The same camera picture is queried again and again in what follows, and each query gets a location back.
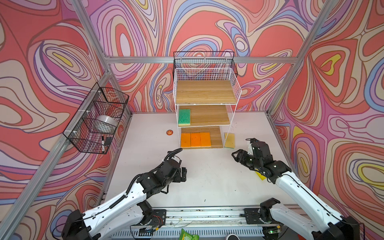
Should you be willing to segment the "pale yellow sponge orange underside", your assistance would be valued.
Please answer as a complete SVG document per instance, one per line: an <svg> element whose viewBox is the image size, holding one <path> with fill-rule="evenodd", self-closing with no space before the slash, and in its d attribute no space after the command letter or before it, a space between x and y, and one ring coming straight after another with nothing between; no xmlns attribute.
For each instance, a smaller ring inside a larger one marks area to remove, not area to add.
<svg viewBox="0 0 384 240"><path fill-rule="evenodd" d="M211 134L209 132L202 132L200 133L200 136L201 136L201 147L210 148L212 146Z"/></svg>

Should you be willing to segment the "green sponge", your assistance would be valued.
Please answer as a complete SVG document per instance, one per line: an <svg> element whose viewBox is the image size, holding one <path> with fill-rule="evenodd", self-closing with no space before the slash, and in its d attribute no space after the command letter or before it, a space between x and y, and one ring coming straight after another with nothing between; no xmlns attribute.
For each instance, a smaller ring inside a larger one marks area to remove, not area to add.
<svg viewBox="0 0 384 240"><path fill-rule="evenodd" d="M191 110L190 109L180 109L179 110L179 118L178 118L178 126L185 127L191 125Z"/></svg>

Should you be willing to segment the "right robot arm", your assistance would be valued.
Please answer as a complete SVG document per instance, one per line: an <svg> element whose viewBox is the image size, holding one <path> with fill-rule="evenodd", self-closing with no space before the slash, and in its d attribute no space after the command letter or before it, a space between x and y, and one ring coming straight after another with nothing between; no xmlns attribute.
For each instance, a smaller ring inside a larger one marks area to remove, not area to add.
<svg viewBox="0 0 384 240"><path fill-rule="evenodd" d="M301 216L270 198L254 213L245 210L245 217L263 224L279 222L306 240L361 240L366 238L365 225L345 217L315 195L282 161L275 161L269 145L255 138L248 139L248 150L237 150L232 157L237 163L261 174L288 194L307 214Z"/></svg>

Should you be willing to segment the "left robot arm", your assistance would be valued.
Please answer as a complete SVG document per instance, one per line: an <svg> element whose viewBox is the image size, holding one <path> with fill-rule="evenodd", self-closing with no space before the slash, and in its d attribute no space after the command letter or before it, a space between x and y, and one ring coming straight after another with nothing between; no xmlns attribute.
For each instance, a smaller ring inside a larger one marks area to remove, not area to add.
<svg viewBox="0 0 384 240"><path fill-rule="evenodd" d="M128 188L91 210L73 211L64 224L63 240L106 240L125 227L146 225L154 218L148 202L153 195L167 194L171 183L187 180L187 169L174 159L164 160L157 168L138 174Z"/></svg>

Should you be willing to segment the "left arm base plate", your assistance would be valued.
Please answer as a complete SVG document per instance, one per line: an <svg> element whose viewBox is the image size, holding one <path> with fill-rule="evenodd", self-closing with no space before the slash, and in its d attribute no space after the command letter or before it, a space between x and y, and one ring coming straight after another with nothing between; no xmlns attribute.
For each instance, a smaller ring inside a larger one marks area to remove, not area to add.
<svg viewBox="0 0 384 240"><path fill-rule="evenodd" d="M167 210L155 209L151 213L145 213L143 219L140 221L140 225L161 227L166 223Z"/></svg>

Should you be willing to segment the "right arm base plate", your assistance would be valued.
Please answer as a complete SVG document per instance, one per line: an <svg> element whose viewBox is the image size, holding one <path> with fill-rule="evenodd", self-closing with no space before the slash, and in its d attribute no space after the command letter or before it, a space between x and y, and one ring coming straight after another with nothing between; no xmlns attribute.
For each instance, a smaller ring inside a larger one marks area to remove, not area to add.
<svg viewBox="0 0 384 240"><path fill-rule="evenodd" d="M240 214L242 218L245 218L248 225L281 225L282 223L275 220L262 220L260 214L260 208L245 208L244 212Z"/></svg>

